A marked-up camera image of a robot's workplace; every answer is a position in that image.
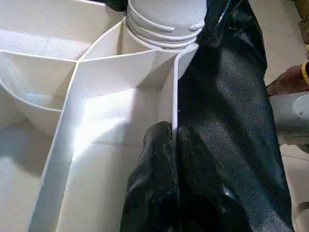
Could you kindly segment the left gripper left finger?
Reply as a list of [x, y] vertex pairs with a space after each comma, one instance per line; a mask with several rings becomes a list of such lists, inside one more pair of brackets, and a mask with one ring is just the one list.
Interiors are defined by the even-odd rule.
[[177, 232], [179, 184], [171, 126], [161, 121], [145, 132], [143, 150], [126, 187], [122, 232]]

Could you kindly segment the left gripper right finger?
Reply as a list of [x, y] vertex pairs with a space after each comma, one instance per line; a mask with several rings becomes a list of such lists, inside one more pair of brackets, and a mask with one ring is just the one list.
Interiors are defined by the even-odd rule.
[[224, 181], [207, 146], [190, 127], [177, 133], [181, 223], [184, 232], [248, 232], [249, 218]]

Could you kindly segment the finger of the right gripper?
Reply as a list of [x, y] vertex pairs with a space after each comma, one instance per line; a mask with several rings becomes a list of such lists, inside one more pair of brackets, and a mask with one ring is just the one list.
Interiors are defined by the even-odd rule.
[[242, 0], [208, 0], [205, 26], [197, 37], [199, 46], [218, 46], [222, 40], [229, 18]]

